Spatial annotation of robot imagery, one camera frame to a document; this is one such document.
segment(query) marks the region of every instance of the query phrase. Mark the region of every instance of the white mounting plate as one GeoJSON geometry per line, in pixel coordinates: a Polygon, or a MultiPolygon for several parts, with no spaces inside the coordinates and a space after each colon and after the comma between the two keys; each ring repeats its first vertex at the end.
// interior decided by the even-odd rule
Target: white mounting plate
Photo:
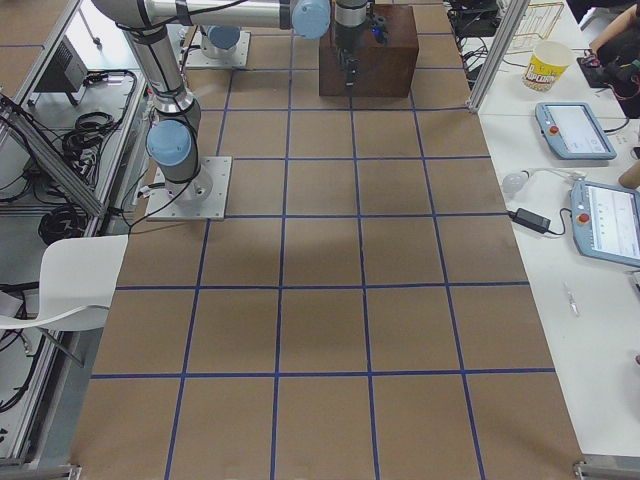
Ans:
{"type": "MultiPolygon", "coordinates": [[[[213,180],[213,188],[207,198],[202,201],[194,200],[180,203],[179,200],[151,215],[147,220],[153,222],[167,222],[178,220],[224,220],[231,178],[231,157],[201,157],[201,168],[204,168],[213,180]]],[[[158,168],[154,182],[164,182],[164,175],[158,168]]],[[[146,215],[162,208],[171,197],[164,188],[151,190],[146,215]]]]}
{"type": "MultiPolygon", "coordinates": [[[[187,56],[187,68],[194,69],[230,69],[230,68],[246,68],[249,58],[249,40],[251,34],[242,30],[240,32],[240,40],[236,44],[235,51],[224,58],[209,58],[202,53],[202,50],[193,50],[187,56]]],[[[194,45],[202,45],[202,34],[197,32],[193,37],[194,45]]]]}

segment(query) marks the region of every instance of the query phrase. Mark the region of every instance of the wooden box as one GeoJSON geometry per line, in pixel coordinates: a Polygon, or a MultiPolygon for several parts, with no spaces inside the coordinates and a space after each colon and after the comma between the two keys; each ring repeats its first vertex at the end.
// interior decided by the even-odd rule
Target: wooden box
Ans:
{"type": "Polygon", "coordinates": [[[413,9],[408,5],[375,5],[374,12],[386,19],[388,41],[378,43],[366,30],[360,36],[355,56],[358,75],[351,92],[345,87],[334,42],[333,23],[320,39],[320,95],[354,97],[406,97],[418,59],[418,34],[413,9]]]}

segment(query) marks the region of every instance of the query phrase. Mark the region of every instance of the yellow cup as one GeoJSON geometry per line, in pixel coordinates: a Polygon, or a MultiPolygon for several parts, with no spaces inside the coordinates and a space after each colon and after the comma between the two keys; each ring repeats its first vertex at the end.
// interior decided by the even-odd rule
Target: yellow cup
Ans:
{"type": "Polygon", "coordinates": [[[561,43],[545,40],[533,49],[533,55],[522,81],[538,92],[546,92],[573,62],[571,49],[561,43]]]}

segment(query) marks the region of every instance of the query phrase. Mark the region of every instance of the power adapter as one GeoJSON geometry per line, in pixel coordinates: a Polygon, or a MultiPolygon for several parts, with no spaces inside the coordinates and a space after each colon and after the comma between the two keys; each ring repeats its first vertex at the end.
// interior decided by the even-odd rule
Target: power adapter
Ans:
{"type": "Polygon", "coordinates": [[[529,210],[519,208],[515,212],[509,212],[509,218],[523,227],[527,227],[538,233],[547,233],[549,231],[549,225],[551,220],[545,217],[541,217],[529,210]]]}

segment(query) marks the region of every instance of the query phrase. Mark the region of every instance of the tablet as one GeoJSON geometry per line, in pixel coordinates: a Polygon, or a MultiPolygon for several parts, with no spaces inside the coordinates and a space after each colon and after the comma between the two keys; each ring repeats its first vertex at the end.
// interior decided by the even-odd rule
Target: tablet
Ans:
{"type": "Polygon", "coordinates": [[[551,150],[568,160],[611,160],[616,151],[586,103],[538,103],[536,120],[551,150]]]}
{"type": "Polygon", "coordinates": [[[578,180],[571,190],[573,238],[588,257],[640,267],[640,193],[578,180]]]}

